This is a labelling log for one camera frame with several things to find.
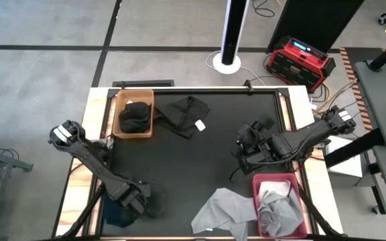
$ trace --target concrete floor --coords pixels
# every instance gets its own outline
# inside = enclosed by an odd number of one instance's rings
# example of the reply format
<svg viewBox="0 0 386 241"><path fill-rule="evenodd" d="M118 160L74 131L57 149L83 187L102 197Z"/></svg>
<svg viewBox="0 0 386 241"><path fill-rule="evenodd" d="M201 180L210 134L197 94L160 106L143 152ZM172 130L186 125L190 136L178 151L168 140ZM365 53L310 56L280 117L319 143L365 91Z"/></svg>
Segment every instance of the concrete floor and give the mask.
<svg viewBox="0 0 386 241"><path fill-rule="evenodd" d="M115 0L0 0L0 44L102 45ZM219 46L224 0L124 0L112 46ZM269 0L276 17L249 8L241 46L265 47L281 7ZM386 1L368 0L334 44L386 48L385 26L375 18ZM0 50L0 147L14 148L35 164L31 173L15 171L0 205L0 237L10 241L49 238L59 208L70 157L47 144L48 132L66 119L81 121L99 52ZM217 74L204 65L209 53L109 52L99 86L120 80L174 79L177 86L238 86L251 73ZM264 54L240 53L243 65L259 76ZM348 82L342 58L326 80L332 91ZM282 84L263 78L268 85ZM335 104L355 101L351 90ZM351 115L358 107L347 108ZM365 133L359 116L356 135ZM370 188L335 189L344 231L350 236L386 239L386 216L374 216Z"/></svg>

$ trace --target gray towel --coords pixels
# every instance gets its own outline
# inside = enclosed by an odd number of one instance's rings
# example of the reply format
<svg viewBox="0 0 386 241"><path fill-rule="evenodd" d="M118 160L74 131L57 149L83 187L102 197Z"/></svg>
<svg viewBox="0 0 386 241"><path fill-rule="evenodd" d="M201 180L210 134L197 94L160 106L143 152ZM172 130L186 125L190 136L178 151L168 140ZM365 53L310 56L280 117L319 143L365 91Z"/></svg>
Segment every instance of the gray towel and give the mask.
<svg viewBox="0 0 386 241"><path fill-rule="evenodd" d="M262 232L273 237L290 235L303 222L302 208L294 188L290 189L287 197L270 191L257 212Z"/></svg>
<svg viewBox="0 0 386 241"><path fill-rule="evenodd" d="M230 230L237 241L247 240L247 222L257 220L252 198L217 189L192 221L193 233L210 228Z"/></svg>

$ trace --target pink basket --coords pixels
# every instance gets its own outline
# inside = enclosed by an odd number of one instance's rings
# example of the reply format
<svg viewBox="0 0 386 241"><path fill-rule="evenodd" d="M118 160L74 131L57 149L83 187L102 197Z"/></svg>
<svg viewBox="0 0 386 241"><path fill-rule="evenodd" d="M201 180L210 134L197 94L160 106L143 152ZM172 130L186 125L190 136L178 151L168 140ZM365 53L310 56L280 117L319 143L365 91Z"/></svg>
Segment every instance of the pink basket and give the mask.
<svg viewBox="0 0 386 241"><path fill-rule="evenodd" d="M254 205L255 209L257 211L257 207L259 207L259 202L257 201L257 194L259 193L260 189L260 183L262 181L284 181L288 180L292 184L292 188L294 188L294 191L296 192L296 195L300 201L300 194L299 194L299 187L298 187L298 181L296 179L296 175L293 173L278 173L278 174L256 174L253 177L253 195L254 195ZM257 221L258 229L259 229L259 235L264 238L275 238L269 236L268 233L263 233L260 228L260 220ZM306 230L306 223L305 219L303 222L296 228L293 234L278 238L305 238L308 235L308 231Z"/></svg>

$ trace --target white cylindrical fan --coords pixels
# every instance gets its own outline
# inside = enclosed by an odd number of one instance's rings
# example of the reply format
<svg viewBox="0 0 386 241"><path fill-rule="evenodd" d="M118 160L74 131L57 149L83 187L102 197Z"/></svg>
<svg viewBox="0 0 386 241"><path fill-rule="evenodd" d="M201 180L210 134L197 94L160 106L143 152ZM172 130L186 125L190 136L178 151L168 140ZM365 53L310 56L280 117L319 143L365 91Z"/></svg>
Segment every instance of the white cylindrical fan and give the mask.
<svg viewBox="0 0 386 241"><path fill-rule="evenodd" d="M241 67L237 53L248 4L249 0L227 0L221 52L212 61L214 68L222 74L233 74Z"/></svg>

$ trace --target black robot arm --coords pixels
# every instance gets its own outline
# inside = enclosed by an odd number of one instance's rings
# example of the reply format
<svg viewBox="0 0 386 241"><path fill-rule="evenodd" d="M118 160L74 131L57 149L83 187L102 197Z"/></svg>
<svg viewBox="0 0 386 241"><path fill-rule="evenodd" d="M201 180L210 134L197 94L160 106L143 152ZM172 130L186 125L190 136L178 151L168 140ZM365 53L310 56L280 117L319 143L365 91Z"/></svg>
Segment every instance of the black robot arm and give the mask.
<svg viewBox="0 0 386 241"><path fill-rule="evenodd" d="M148 185L135 183L110 172L104 164L107 147L86 139L85 130L75 121L68 120L50 131L49 143L81 161L102 181L108 196L127 210L134 220L146 212L146 198L150 195Z"/></svg>
<svg viewBox="0 0 386 241"><path fill-rule="evenodd" d="M314 146L330 135L349 134L355 122L344 109L333 106L322 118L297 131L271 134L273 122L261 117L251 126L244 125L238 132L238 148L233 155L238 159L244 174L263 165L275 165L302 160L311 155Z"/></svg>

